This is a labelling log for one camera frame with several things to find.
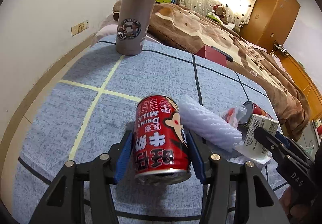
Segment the white yogurt cup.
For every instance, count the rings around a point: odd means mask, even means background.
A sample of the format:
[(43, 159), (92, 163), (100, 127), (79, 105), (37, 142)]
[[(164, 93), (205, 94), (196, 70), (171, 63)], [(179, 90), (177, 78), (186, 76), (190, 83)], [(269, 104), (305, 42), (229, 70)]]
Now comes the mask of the white yogurt cup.
[(235, 147), (235, 150), (250, 160), (261, 165), (270, 161), (268, 155), (272, 151), (273, 144), (269, 137), (274, 137), (279, 123), (269, 117), (253, 114), (248, 125), (243, 144)]

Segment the white foam fruit net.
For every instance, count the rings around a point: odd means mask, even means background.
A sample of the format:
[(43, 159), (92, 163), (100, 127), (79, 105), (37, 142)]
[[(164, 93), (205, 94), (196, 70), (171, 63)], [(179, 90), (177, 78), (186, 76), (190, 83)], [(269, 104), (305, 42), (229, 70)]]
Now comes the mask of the white foam fruit net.
[(228, 152), (241, 144), (242, 132), (237, 127), (246, 114), (244, 105), (231, 107), (217, 115), (185, 95), (178, 106), (182, 124), (200, 137)]

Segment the red milk can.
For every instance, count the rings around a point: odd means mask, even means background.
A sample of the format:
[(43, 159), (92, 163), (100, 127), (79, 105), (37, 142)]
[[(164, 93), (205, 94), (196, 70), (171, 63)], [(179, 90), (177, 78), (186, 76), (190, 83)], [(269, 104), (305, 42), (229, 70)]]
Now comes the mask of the red milk can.
[(271, 119), (273, 118), (271, 115), (268, 114), (268, 112), (264, 111), (261, 107), (259, 107), (257, 104), (255, 104), (252, 101), (246, 101), (244, 103), (244, 106), (246, 108), (246, 114), (245, 114), (246, 119), (249, 119), (253, 114), (263, 115)]
[(139, 102), (133, 144), (138, 183), (172, 185), (190, 178), (186, 133), (172, 98), (150, 95)]

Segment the orange wooden headboard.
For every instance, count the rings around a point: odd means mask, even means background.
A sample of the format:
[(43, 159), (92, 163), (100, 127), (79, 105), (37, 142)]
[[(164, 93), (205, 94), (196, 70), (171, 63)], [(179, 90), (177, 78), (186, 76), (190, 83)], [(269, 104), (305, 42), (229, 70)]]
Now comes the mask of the orange wooden headboard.
[(304, 68), (291, 56), (278, 52), (277, 57), (281, 61), (283, 68), (292, 77), (294, 83), (301, 89), (306, 96), (311, 109), (310, 120), (321, 118), (321, 93), (314, 84), (311, 77), (306, 73)]

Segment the blue checked tablecloth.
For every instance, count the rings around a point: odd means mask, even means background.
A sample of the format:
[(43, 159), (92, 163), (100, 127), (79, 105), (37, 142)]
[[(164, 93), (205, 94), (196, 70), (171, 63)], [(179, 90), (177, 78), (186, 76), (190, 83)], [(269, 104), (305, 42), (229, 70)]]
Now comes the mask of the blue checked tablecloth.
[(115, 40), (107, 36), (90, 48), (35, 114), (15, 173), (12, 215), (19, 223), (29, 222), (68, 159), (91, 161), (121, 140), (145, 96), (188, 95), (216, 114), (251, 100), (275, 116), (266, 91), (243, 75), (150, 41), (139, 55), (122, 57)]

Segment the dark red box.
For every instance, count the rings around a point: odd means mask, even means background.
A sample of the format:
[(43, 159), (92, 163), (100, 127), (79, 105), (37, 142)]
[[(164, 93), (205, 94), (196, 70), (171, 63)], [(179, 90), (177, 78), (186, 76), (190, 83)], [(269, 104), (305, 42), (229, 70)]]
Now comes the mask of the dark red box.
[(226, 56), (210, 46), (204, 45), (196, 55), (226, 67)]

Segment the orange wooden wardrobe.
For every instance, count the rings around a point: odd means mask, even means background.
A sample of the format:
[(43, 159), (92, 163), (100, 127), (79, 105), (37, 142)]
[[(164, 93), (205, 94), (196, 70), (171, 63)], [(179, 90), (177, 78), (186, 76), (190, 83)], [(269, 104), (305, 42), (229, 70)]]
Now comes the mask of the orange wooden wardrobe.
[(256, 0), (249, 22), (239, 35), (271, 52), (275, 45), (284, 44), (299, 10), (297, 0)]

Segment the brown patterned bed blanket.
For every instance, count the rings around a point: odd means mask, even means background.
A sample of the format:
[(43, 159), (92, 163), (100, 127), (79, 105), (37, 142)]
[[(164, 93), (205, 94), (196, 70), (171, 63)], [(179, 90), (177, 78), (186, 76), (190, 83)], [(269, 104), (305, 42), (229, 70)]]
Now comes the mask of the brown patterned bed blanket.
[(231, 55), (234, 61), (228, 68), (264, 88), (289, 137), (295, 141), (301, 138), (311, 109), (304, 93), (271, 55), (248, 45), (201, 14), (172, 3), (154, 6), (147, 33), (166, 46), (189, 53), (196, 54), (207, 45)]

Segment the brown teddy bear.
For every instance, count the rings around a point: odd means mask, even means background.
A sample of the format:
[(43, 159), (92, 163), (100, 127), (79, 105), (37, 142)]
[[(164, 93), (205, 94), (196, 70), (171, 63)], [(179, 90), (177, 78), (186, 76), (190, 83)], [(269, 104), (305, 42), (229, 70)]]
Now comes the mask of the brown teddy bear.
[(213, 12), (220, 18), (220, 20), (227, 25), (228, 24), (228, 20), (226, 17), (226, 10), (223, 6), (213, 6)]

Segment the grey brown thermos cup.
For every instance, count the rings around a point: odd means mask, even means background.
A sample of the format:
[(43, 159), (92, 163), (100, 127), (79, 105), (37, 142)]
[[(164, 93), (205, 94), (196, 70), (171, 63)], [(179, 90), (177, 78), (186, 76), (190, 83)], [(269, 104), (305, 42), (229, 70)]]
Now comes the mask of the grey brown thermos cup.
[(141, 53), (155, 3), (156, 0), (121, 0), (116, 32), (118, 53)]

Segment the wall power socket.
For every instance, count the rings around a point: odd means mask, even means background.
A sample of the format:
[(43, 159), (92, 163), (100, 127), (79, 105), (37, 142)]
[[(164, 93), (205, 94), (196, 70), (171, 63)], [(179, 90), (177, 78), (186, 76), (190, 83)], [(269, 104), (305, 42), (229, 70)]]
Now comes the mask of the wall power socket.
[(88, 29), (89, 27), (89, 20), (85, 20), (84, 22), (81, 22), (73, 27), (71, 27), (71, 36), (75, 36), (84, 30)]

